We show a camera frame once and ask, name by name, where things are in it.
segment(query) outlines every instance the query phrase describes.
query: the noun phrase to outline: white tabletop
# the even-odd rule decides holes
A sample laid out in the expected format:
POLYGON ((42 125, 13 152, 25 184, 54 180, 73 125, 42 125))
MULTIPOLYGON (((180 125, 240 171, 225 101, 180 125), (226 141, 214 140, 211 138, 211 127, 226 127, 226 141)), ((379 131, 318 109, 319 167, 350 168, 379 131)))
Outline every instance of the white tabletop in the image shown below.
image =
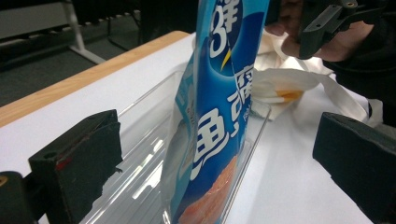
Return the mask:
MULTIPOLYGON (((0 128, 0 171, 30 173, 27 159, 89 115, 122 110, 192 53, 193 35, 0 128)), ((267 123, 227 223, 371 223, 312 159, 320 115, 337 112, 318 86, 267 123)))

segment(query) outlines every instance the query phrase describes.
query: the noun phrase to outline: wooden table edge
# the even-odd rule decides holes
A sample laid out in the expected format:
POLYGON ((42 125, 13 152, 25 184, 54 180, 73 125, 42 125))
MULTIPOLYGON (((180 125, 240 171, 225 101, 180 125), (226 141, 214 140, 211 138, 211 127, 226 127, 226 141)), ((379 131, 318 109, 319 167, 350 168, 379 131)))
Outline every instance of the wooden table edge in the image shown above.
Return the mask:
POLYGON ((189 34, 180 31, 171 32, 135 49, 131 49, 104 63, 100 63, 72 77, 55 83, 43 90, 32 93, 8 105, 4 105, 0 107, 0 127, 6 126, 74 91, 78 91, 120 70, 122 67, 147 57, 155 51, 163 49, 188 35, 189 34))

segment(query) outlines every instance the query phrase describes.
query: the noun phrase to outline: transparent plastic tray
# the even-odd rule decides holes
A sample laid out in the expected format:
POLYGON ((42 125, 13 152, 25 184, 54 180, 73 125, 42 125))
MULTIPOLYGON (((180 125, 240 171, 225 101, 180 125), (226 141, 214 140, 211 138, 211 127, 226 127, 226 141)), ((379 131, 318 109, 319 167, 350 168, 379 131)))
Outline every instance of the transparent plastic tray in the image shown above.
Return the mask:
MULTIPOLYGON (((183 72, 175 72, 137 102, 119 111, 122 173, 104 185, 103 195, 80 223, 163 223, 160 176, 169 141, 170 117, 183 72)), ((266 119, 250 115, 233 189, 222 213, 224 223, 266 119)))

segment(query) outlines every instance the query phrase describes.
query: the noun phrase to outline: black clamp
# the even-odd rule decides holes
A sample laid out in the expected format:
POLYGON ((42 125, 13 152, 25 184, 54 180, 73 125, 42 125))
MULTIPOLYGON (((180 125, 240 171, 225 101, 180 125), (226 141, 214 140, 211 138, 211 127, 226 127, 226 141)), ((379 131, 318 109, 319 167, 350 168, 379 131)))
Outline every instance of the black clamp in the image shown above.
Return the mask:
POLYGON ((121 161, 116 110, 85 118, 29 158, 25 178, 0 172, 0 222, 79 223, 121 161))
POLYGON ((311 58, 353 22, 375 23, 387 4, 388 0, 304 0, 299 58, 311 58))

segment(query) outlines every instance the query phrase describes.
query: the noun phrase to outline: gray floor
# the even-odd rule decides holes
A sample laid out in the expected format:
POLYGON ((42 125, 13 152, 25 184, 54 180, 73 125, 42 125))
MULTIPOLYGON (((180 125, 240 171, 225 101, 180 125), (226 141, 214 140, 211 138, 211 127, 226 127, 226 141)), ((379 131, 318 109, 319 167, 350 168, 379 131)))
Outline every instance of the gray floor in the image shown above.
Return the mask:
MULTIPOLYGON (((108 60, 138 45, 138 28, 130 16, 111 20, 111 39, 107 39, 107 21, 80 27, 86 49, 108 60)), ((35 35, 29 39, 0 45, 0 106, 44 89, 71 77, 94 63, 68 48, 74 44, 73 33, 61 32, 35 35)))

